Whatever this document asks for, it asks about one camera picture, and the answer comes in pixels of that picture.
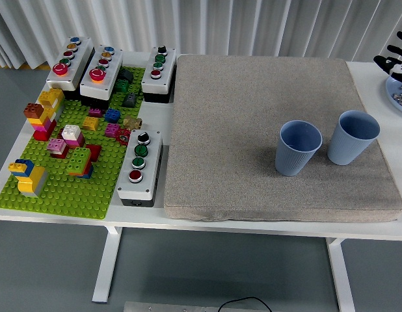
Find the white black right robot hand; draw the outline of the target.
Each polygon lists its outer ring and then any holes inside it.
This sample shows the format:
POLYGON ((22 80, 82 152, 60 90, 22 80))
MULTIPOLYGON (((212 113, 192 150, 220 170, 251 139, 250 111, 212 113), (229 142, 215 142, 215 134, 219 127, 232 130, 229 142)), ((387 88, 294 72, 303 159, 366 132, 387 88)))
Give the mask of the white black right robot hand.
MULTIPOLYGON (((386 48, 389 52, 395 53, 402 58, 402 49, 400 47, 388 45, 386 48)), ((402 83, 402 59, 377 55, 373 58, 373 61, 390 77, 402 83)))

